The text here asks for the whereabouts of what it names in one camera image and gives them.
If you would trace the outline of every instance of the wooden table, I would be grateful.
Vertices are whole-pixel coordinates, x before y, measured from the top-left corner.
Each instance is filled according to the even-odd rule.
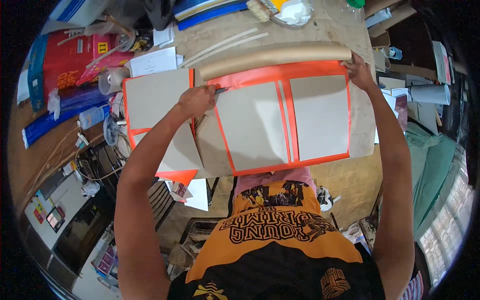
[[[195,25],[183,31],[175,27],[175,41],[172,46],[177,47],[177,54],[184,55],[185,59],[200,51],[221,42],[231,36],[258,28],[250,34],[257,35],[267,32],[269,35],[233,47],[213,55],[190,68],[198,68],[204,64],[235,57],[239,54],[258,51],[260,48],[284,47],[304,44],[337,44],[347,46],[371,66],[374,65],[372,46],[365,23],[342,23],[333,19],[335,10],[339,7],[326,6],[321,0],[313,3],[314,16],[312,20],[301,29],[285,28],[273,22],[260,23],[250,11],[236,12],[218,17],[204,23]],[[158,50],[154,47],[149,52]],[[195,86],[204,83],[197,69],[195,69]],[[350,156],[360,157],[373,153],[373,140],[375,136],[375,121],[373,109],[367,94],[350,84],[351,100],[351,129],[350,129]],[[225,145],[218,128],[218,123],[213,111],[206,113],[208,119],[197,132],[197,146],[204,165],[195,178],[213,178],[232,175],[228,163]]]

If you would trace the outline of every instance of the yellow label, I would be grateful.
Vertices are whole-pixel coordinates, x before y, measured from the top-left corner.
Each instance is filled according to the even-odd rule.
[[[108,52],[108,43],[98,43],[98,53],[107,53]]]

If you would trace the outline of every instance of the window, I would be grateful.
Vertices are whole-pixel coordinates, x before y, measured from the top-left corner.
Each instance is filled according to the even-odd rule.
[[[421,226],[424,231],[419,230],[423,234],[417,239],[425,253],[432,287],[446,274],[467,231],[473,200],[467,182],[465,150],[458,146],[437,201]]]

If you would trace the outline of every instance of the plastic bottle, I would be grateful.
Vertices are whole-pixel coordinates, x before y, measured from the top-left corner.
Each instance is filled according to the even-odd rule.
[[[341,23],[359,25],[365,19],[365,0],[326,0],[326,12]]]
[[[81,112],[78,117],[80,119],[82,129],[85,130],[103,121],[105,118],[105,113],[103,109],[93,107]]]

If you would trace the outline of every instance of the paper roll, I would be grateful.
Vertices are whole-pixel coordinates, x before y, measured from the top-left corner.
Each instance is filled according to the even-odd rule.
[[[121,91],[125,78],[130,78],[130,71],[127,68],[107,68],[98,76],[98,88],[103,95]]]
[[[349,60],[352,54],[349,48],[335,45],[318,45],[269,49],[219,60],[199,68],[203,80],[225,76],[242,71],[280,65],[284,63],[316,60]]]
[[[412,99],[417,102],[450,105],[450,89],[447,84],[412,85],[410,94]]]

